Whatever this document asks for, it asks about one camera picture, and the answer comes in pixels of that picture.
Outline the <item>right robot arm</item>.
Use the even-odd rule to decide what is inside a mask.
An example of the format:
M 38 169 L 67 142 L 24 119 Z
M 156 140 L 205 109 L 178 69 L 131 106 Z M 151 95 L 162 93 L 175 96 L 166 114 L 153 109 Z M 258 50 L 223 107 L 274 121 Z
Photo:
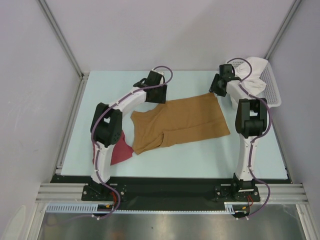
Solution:
M 240 140 L 238 164 L 229 186 L 214 187 L 216 202 L 260 200 L 256 184 L 263 182 L 254 174 L 254 163 L 259 139 L 271 128 L 270 109 L 265 98 L 251 94 L 243 83 L 232 64 L 222 64 L 209 89 L 220 97 L 229 94 L 238 101 L 235 116 L 235 130 Z

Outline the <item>right aluminium frame post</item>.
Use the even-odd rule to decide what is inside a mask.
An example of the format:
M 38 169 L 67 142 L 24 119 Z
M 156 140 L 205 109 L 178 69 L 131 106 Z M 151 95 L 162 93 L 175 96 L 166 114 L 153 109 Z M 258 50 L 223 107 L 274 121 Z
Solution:
M 278 44 L 281 42 L 283 36 L 285 35 L 285 32 L 289 28 L 291 22 L 293 21 L 296 13 L 299 11 L 299 8 L 303 2 L 304 2 L 304 0 L 294 0 L 292 2 L 292 5 L 290 6 L 287 14 L 285 15 L 284 20 L 282 21 L 277 33 L 275 34 L 266 54 L 264 56 L 264 58 L 266 60 L 269 60 L 273 56 L 274 52 L 277 49 Z

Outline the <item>white plastic basket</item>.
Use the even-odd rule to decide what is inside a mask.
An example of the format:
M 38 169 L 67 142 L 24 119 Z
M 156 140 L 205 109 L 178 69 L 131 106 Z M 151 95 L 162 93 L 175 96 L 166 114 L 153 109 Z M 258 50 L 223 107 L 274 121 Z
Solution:
M 234 58 L 227 61 L 228 64 L 233 65 L 234 69 L 238 67 L 243 62 L 247 62 L 251 67 L 250 63 L 245 59 Z M 270 108 L 279 107 L 282 103 L 279 89 L 277 86 L 277 82 L 271 67 L 271 64 L 268 62 L 266 68 L 262 72 L 260 79 L 266 83 L 266 87 L 262 93 L 260 93 L 257 97 L 265 98 L 267 100 L 267 104 Z

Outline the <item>tan tank top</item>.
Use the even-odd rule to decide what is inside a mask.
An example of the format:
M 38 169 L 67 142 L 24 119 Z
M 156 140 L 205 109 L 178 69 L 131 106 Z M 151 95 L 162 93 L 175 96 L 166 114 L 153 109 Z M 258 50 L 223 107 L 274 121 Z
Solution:
M 134 125 L 132 148 L 137 155 L 230 134 L 213 93 L 169 100 L 146 112 L 133 111 L 131 120 Z

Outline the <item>red tank top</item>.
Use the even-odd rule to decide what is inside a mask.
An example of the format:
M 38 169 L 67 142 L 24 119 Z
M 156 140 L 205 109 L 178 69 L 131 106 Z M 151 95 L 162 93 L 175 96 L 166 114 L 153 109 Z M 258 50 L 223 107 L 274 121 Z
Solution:
M 121 162 L 124 162 L 133 156 L 134 150 L 131 146 L 126 143 L 125 133 L 121 132 L 121 137 L 118 142 L 115 144 L 114 149 L 112 151 L 111 162 L 110 165 L 116 165 Z

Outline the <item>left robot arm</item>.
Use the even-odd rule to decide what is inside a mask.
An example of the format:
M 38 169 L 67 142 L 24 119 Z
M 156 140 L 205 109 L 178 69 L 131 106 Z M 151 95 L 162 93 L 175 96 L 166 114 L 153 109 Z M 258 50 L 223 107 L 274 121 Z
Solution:
M 152 69 L 122 98 L 96 106 L 90 127 L 94 171 L 87 192 L 91 201 L 106 201 L 112 192 L 106 183 L 111 178 L 114 148 L 122 137 L 123 118 L 142 103 L 164 104 L 167 87 L 164 74 Z

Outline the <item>aluminium frame post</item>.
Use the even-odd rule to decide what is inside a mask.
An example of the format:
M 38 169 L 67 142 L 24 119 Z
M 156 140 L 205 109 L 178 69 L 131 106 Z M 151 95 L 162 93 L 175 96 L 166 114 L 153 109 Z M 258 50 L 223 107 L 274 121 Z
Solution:
M 281 42 L 283 36 L 285 35 L 285 32 L 289 28 L 291 22 L 293 21 L 296 13 L 299 11 L 299 8 L 303 2 L 304 2 L 304 0 L 294 0 L 292 2 L 292 5 L 290 6 L 287 14 L 285 15 L 284 20 L 282 21 L 277 33 L 275 34 L 266 54 L 264 56 L 264 58 L 266 60 L 269 60 L 273 56 L 274 52 L 277 49 L 278 44 Z
M 85 90 L 85 85 L 87 83 L 89 74 L 84 73 L 80 65 L 78 64 L 74 53 L 65 38 L 63 31 L 61 27 L 59 26 L 58 21 L 56 20 L 52 10 L 50 9 L 49 4 L 47 3 L 46 0 L 37 0 L 37 4 L 39 5 L 45 19 L 47 20 L 54 36 L 56 37 L 57 41 L 60 44 L 60 47 L 62 48 L 66 58 L 68 59 L 69 63 L 72 66 L 72 69 L 75 71 L 77 75 L 77 85 L 76 85 L 76 92 L 73 97 L 70 113 L 68 115 L 67 119 L 67 124 L 64 130 L 64 134 L 59 146 L 59 151 L 57 153 L 56 161 L 55 161 L 55 167 L 53 170 L 54 175 L 60 175 L 62 172 L 62 168 L 64 165 L 65 157 L 67 154 L 67 149 L 69 146 L 69 142 L 71 139 L 72 135 L 72 130 L 76 121 L 76 116 L 80 107 L 80 102 L 82 100 L 84 90 Z

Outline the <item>left aluminium frame post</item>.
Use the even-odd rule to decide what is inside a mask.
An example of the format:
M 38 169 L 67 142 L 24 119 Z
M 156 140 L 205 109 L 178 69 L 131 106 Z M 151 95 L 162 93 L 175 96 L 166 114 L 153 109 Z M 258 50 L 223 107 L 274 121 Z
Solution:
M 59 151 L 57 153 L 56 161 L 55 161 L 55 167 L 53 170 L 54 175 L 60 175 L 62 172 L 62 168 L 64 165 L 65 157 L 67 154 L 67 149 L 69 146 L 69 142 L 71 139 L 72 135 L 72 130 L 76 121 L 76 116 L 80 107 L 80 102 L 82 100 L 84 90 L 85 90 L 85 85 L 87 83 L 89 74 L 84 73 L 80 65 L 78 64 L 74 53 L 65 38 L 63 31 L 61 27 L 59 26 L 58 21 L 56 20 L 52 10 L 50 9 L 49 4 L 47 3 L 46 0 L 37 0 L 37 4 L 39 5 L 45 19 L 47 20 L 54 36 L 56 37 L 57 41 L 60 44 L 60 47 L 62 48 L 66 58 L 68 59 L 69 63 L 72 66 L 72 69 L 75 71 L 77 75 L 77 85 L 76 85 L 76 92 L 73 97 L 70 113 L 68 115 L 67 119 L 67 124 L 64 130 L 64 134 L 59 146 Z

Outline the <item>white tank top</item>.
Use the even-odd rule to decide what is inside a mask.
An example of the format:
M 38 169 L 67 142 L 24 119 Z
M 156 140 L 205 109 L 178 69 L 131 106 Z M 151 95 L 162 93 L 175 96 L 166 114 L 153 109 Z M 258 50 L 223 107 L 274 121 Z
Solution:
M 247 62 L 243 62 L 235 68 L 235 75 L 242 79 L 242 87 L 251 95 L 258 96 L 266 88 L 266 83 L 260 79 L 262 72 L 265 70 L 268 60 L 260 57 L 248 57 Z

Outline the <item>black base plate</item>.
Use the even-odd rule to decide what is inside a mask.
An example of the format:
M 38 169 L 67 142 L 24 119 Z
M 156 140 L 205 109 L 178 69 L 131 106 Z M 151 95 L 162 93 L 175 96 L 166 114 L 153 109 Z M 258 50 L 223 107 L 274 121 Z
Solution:
M 262 203 L 268 192 L 290 180 L 260 179 L 248 192 L 236 190 L 230 178 L 112 177 L 106 185 L 89 176 L 54 175 L 52 184 L 80 187 L 83 202 L 119 205 L 123 211 L 217 211 L 224 203 Z

